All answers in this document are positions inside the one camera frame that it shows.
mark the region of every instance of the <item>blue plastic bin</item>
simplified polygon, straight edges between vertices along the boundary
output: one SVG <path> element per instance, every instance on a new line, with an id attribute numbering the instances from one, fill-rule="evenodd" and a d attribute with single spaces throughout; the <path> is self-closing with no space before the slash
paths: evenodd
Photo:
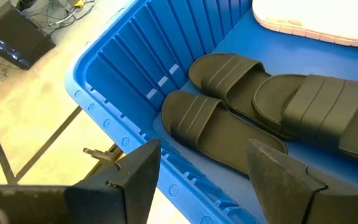
<path id="1" fill-rule="evenodd" d="M 76 58 L 65 86 L 124 152 L 162 139 L 158 187 L 190 222 L 265 223 L 246 177 L 177 143 L 162 126 L 165 96 L 196 92 L 187 71 L 211 52 L 260 60 L 272 74 L 358 80 L 358 48 L 267 30 L 249 0 L 138 0 Z M 297 142 L 287 146 L 291 156 L 358 185 L 357 161 Z"/>

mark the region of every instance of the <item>beige floor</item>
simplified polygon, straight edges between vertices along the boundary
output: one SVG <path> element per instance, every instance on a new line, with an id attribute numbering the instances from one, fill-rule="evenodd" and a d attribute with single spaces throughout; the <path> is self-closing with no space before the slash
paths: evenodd
<path id="1" fill-rule="evenodd" d="M 10 69 L 0 81 L 0 141 L 15 174 L 76 108 L 63 85 L 67 65 L 123 5 L 99 0 L 86 18 L 54 35 L 57 46 L 29 71 Z M 74 184 L 97 162 L 82 148 L 105 151 L 112 144 L 82 111 L 19 183 Z M 1 166 L 0 184 L 6 184 Z M 156 190 L 149 223 L 188 221 Z"/>

